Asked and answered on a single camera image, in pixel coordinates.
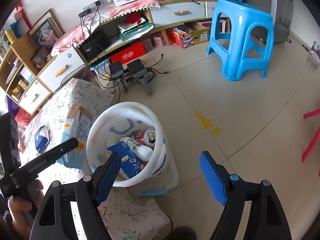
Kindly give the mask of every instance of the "white plastic bottle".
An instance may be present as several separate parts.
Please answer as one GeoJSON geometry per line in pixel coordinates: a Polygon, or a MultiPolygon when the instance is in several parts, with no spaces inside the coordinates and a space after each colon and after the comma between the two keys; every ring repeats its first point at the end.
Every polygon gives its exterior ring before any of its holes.
{"type": "Polygon", "coordinates": [[[126,145],[130,147],[130,149],[143,161],[149,161],[151,158],[151,155],[153,154],[153,150],[145,146],[135,140],[133,140],[130,137],[121,137],[119,139],[119,142],[124,141],[126,145]]]}

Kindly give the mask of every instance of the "floral tablecloth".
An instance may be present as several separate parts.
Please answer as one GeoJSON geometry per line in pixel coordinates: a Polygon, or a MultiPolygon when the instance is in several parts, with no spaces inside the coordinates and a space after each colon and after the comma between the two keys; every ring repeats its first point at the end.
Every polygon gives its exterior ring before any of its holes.
{"type": "MultiPolygon", "coordinates": [[[[93,114],[93,122],[107,108],[113,95],[79,79],[71,79],[41,109],[31,121],[23,137],[26,150],[20,155],[22,165],[38,156],[34,134],[42,125],[49,130],[50,142],[46,150],[61,143],[62,131],[68,111],[73,105],[80,105],[93,114]]],[[[84,168],[71,169],[55,163],[39,174],[44,193],[50,184],[59,180],[62,184],[77,182],[86,174],[92,174],[85,158],[84,168]]],[[[86,239],[77,204],[71,202],[74,223],[79,240],[86,239]]],[[[133,198],[126,188],[113,187],[108,199],[98,207],[103,222],[112,239],[152,239],[158,230],[169,223],[153,198],[133,198]]]]}

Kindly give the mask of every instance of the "white plastic bucket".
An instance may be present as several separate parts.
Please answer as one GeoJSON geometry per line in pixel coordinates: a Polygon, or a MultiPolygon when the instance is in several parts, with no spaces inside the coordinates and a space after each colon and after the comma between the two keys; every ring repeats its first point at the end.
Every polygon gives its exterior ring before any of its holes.
{"type": "Polygon", "coordinates": [[[136,102],[123,102],[108,108],[92,125],[86,145],[87,160],[92,172],[108,159],[108,139],[132,137],[138,130],[148,128],[156,130],[156,145],[150,161],[137,175],[127,180],[116,180],[113,186],[129,187],[160,175],[173,160],[170,146],[156,115],[146,106],[136,102]]]}

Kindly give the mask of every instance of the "blue plastic stool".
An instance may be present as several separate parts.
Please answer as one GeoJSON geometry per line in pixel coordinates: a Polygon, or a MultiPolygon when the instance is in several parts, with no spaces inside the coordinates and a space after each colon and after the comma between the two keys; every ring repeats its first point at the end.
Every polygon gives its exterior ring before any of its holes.
{"type": "Polygon", "coordinates": [[[274,42],[272,16],[259,9],[234,0],[218,0],[213,13],[212,30],[207,48],[207,54],[214,50],[222,60],[221,74],[228,80],[239,81],[247,69],[262,69],[262,78],[267,77],[274,42]],[[225,13],[231,21],[231,33],[219,33],[220,15],[225,13]],[[268,30],[265,50],[250,39],[250,32],[256,26],[268,30]],[[226,50],[217,40],[230,39],[226,50]],[[246,58],[245,54],[253,47],[262,58],[246,58]]]}

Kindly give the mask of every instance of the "black handheld tool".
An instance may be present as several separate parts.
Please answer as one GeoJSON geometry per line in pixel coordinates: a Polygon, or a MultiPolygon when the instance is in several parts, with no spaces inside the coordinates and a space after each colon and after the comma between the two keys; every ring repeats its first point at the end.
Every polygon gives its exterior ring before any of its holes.
{"type": "Polygon", "coordinates": [[[18,151],[18,126],[11,113],[0,116],[0,127],[0,157],[4,170],[4,177],[0,179],[0,191],[5,198],[19,196],[32,203],[32,210],[24,212],[24,216],[32,225],[38,211],[34,204],[38,195],[36,185],[38,173],[76,148],[78,140],[72,138],[19,168],[21,163],[18,151]]]}
{"type": "Polygon", "coordinates": [[[229,174],[209,152],[200,155],[200,167],[214,198],[224,210],[210,240],[234,240],[240,225],[244,203],[251,201],[244,240],[292,240],[287,218],[270,181],[252,183],[229,174]]]}
{"type": "Polygon", "coordinates": [[[78,182],[51,183],[32,227],[30,240],[78,240],[70,201],[76,201],[88,240],[112,240],[98,211],[107,199],[121,167],[121,156],[113,152],[104,165],[78,182]]]}

